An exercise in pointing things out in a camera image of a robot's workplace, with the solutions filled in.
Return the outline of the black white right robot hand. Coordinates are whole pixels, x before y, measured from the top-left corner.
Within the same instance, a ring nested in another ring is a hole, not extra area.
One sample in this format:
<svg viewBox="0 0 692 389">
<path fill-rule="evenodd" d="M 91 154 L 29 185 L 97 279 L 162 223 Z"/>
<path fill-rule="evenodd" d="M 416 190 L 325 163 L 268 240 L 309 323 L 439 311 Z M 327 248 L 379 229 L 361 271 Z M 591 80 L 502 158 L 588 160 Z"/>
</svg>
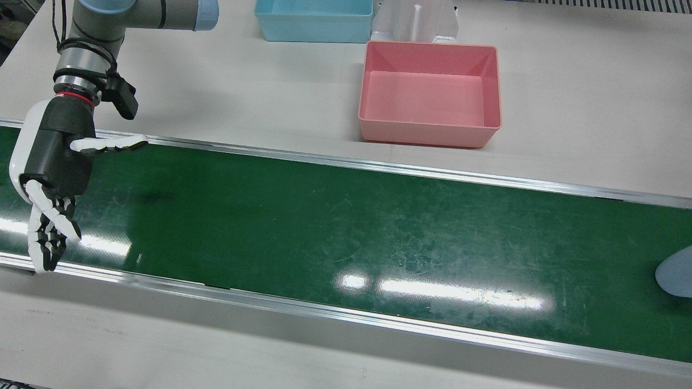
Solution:
<svg viewBox="0 0 692 389">
<path fill-rule="evenodd" d="M 148 143 L 145 135 L 97 138 L 94 108 L 91 99 L 76 91 L 36 103 L 12 151 L 8 174 L 31 206 L 27 250 L 36 273 L 54 271 L 68 242 L 80 242 L 76 199 L 88 187 L 96 155 Z"/>
</svg>

